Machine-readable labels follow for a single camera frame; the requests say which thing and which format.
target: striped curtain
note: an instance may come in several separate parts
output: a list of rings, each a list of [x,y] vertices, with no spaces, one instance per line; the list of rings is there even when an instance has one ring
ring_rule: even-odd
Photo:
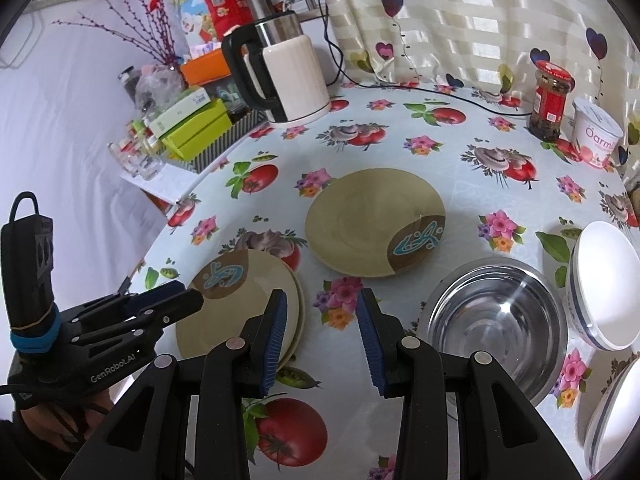
[[[573,75],[572,97],[640,130],[640,54],[606,0],[326,2],[356,81],[475,86],[498,100],[527,99],[534,62],[550,59]],[[567,107],[572,116],[571,100]]]

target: black kettle handle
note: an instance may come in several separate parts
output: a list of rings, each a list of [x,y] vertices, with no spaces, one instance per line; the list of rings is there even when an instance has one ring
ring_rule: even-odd
[[[249,69],[244,62],[242,57],[243,45],[249,51],[249,63],[254,69],[254,74],[258,79],[258,83],[260,83],[264,97],[257,91]],[[280,106],[278,93],[269,75],[267,65],[264,63],[262,43],[253,23],[238,27],[231,34],[225,36],[222,40],[222,54],[245,103],[255,110],[263,111],[273,110],[275,107]]]

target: stainless steel bowl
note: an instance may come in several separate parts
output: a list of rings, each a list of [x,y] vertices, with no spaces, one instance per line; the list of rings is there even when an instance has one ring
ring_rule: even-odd
[[[566,353],[560,298],[537,270],[503,257],[476,260],[433,291],[426,341],[469,357],[489,352],[536,406],[551,391]]]

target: floral tablecloth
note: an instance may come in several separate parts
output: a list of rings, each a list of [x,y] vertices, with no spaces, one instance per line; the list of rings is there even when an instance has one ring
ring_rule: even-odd
[[[438,282],[476,258],[517,258],[562,288],[569,252],[589,222],[612,222],[640,247],[638,221],[613,169],[590,168],[565,140],[541,143],[525,118],[500,115],[526,111],[518,100],[497,104],[473,89],[436,88],[445,94],[347,84],[315,123],[255,130],[183,201],[132,280],[132,292],[174,278],[188,284],[219,254],[241,248],[268,251],[297,273],[306,300],[302,340],[275,396],[245,406],[254,480],[390,478],[402,401],[382,399],[371,384],[353,313],[363,286],[415,332]],[[415,173],[440,193],[447,212],[440,246],[400,276],[341,276],[309,251],[306,212],[334,179],[379,167]],[[179,356],[174,327],[165,332],[158,351]],[[581,445],[591,412],[637,357],[594,352],[571,332],[562,375],[538,407],[585,478]],[[449,426],[456,478],[456,423]],[[193,435],[191,428],[189,454]]]

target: electric kettle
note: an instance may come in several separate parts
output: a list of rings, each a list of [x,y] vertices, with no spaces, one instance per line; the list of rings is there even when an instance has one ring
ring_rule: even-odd
[[[316,51],[292,10],[236,28],[222,53],[244,102],[272,126],[308,124],[331,109]]]

